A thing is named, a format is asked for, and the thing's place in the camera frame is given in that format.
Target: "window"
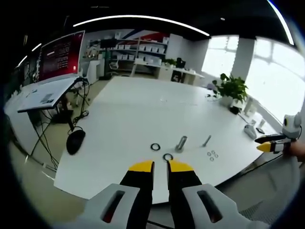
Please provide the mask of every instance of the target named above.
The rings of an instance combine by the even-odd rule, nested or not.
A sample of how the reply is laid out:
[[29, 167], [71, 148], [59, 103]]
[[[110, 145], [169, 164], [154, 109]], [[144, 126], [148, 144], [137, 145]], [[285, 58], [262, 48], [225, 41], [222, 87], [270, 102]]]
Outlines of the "window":
[[249, 74], [248, 94], [280, 122], [295, 115], [305, 96], [305, 61], [293, 48], [258, 38]]
[[235, 61], [238, 36], [212, 37], [209, 40], [202, 70], [214, 77], [225, 73], [230, 75]]

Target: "black o-ring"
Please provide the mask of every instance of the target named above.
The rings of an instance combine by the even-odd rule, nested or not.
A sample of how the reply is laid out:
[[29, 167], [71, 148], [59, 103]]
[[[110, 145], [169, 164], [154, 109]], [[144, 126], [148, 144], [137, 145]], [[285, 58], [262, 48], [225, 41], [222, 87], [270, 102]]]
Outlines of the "black o-ring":
[[152, 144], [151, 144], [151, 149], [152, 149], [153, 151], [158, 151], [158, 150], [161, 149], [161, 147], [160, 147], [160, 145], [159, 145], [158, 143], [152, 143]]
[[171, 154], [164, 154], [164, 155], [163, 155], [163, 160], [164, 160], [164, 161], [166, 161], [166, 162], [169, 161], [169, 160], [167, 160], [167, 159], [165, 158], [167, 155], [169, 155], [169, 156], [171, 157], [171, 160], [173, 160], [173, 156], [172, 156]]

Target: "ceiling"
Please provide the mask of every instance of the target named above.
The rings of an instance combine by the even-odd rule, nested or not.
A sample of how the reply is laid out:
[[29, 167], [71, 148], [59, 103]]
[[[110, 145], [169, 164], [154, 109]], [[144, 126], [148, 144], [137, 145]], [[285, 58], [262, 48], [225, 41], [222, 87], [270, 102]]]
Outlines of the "ceiling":
[[[122, 14], [148, 15], [171, 19], [191, 25], [209, 33], [211, 36], [238, 34], [241, 37], [268, 37], [288, 43], [285, 31], [266, 0], [218, 0], [197, 1], [197, 4], [162, 7], [150, 1], [147, 4], [136, 2], [129, 5], [80, 5], [61, 4], [24, 5], [14, 8], [8, 26], [8, 43], [14, 44], [16, 52], [9, 53], [8, 69], [13, 69], [25, 55], [33, 55], [31, 50], [39, 43], [47, 43], [64, 34], [74, 31], [99, 31], [107, 29], [145, 29], [175, 33], [186, 39], [197, 41], [207, 39], [203, 34], [172, 23], [150, 19], [110, 19], [73, 27], [74, 24], [98, 17]], [[28, 40], [23, 45], [24, 35]]]

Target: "computer mouse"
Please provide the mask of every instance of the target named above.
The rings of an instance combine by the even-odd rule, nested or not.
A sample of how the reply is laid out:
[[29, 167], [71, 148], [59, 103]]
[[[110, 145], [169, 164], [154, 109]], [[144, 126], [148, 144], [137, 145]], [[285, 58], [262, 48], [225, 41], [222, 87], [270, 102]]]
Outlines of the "computer mouse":
[[76, 154], [80, 149], [85, 136], [86, 133], [83, 130], [74, 131], [68, 136], [66, 147], [70, 155]]

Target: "computer screen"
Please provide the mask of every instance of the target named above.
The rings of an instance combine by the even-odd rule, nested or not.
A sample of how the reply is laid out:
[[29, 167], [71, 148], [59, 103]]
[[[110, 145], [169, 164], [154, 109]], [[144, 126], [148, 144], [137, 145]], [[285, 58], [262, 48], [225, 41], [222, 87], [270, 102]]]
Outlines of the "computer screen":
[[84, 31], [58, 38], [41, 47], [38, 81], [77, 73]]

